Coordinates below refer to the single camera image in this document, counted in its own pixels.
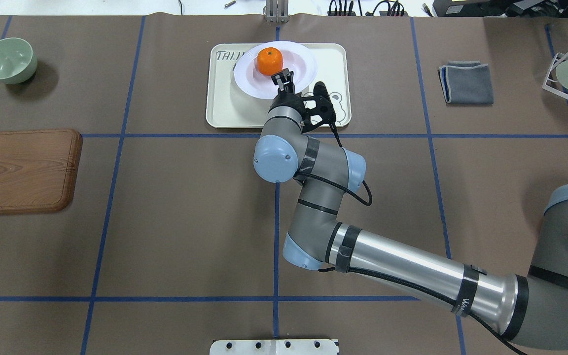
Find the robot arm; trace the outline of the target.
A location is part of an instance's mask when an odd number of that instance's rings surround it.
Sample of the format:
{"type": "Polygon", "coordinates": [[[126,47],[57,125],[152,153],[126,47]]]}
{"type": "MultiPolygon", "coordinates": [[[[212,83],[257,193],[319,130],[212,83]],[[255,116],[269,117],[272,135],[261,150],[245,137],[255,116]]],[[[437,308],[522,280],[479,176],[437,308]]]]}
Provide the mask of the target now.
{"type": "Polygon", "coordinates": [[[539,236],[519,222],[537,182],[568,177],[568,139],[433,135],[388,139],[372,162],[389,160],[390,177],[409,186],[383,191],[393,205],[388,228],[339,220],[343,195],[366,186],[365,160],[342,144],[309,136],[320,124],[336,131],[325,84],[295,92],[293,72],[273,76],[277,94],[254,167],[271,182],[297,180],[302,190],[284,258],[308,270],[361,275],[442,306],[453,321],[480,324],[512,352],[519,346],[568,353],[568,185],[546,206],[539,236]]]}

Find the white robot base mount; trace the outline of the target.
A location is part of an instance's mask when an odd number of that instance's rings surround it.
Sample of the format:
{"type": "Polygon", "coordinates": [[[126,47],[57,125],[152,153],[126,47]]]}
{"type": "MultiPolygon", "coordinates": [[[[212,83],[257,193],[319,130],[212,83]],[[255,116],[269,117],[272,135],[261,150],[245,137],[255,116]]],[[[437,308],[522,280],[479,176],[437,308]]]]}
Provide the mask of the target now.
{"type": "Polygon", "coordinates": [[[210,355],[339,355],[333,339],[252,339],[214,341],[210,355]]]}

